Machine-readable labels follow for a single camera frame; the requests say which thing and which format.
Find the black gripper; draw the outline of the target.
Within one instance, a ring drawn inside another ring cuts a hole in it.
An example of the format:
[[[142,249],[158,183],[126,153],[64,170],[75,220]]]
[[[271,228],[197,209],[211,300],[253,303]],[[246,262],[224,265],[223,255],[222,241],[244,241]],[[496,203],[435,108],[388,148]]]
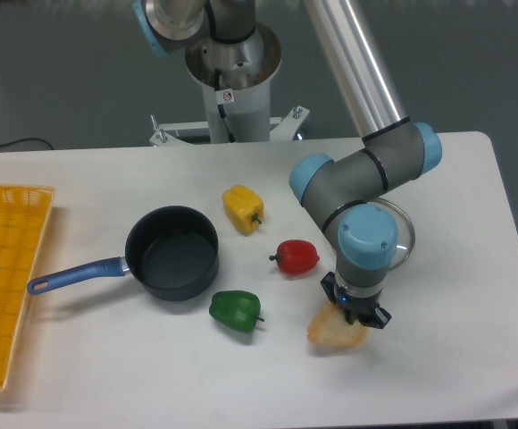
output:
[[[381,330],[392,318],[379,305],[380,284],[370,287],[355,286],[346,282],[339,273],[328,272],[321,280],[321,286],[330,303],[343,311],[345,320],[350,325],[362,320],[362,325]]]

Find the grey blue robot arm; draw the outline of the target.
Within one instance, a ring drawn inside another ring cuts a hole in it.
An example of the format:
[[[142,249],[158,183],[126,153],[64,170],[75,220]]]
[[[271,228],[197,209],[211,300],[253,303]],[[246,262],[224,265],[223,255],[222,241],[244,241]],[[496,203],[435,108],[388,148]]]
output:
[[[435,168],[438,135],[412,122],[375,48],[356,1],[305,5],[363,147],[335,161],[308,156],[289,176],[300,205],[336,253],[322,287],[347,322],[381,329],[381,284],[396,254],[397,224],[374,202]],[[138,23],[159,55],[183,50],[203,92],[209,139],[243,143],[290,139],[300,112],[272,125],[270,82],[280,68],[276,35],[252,1],[137,1]]]

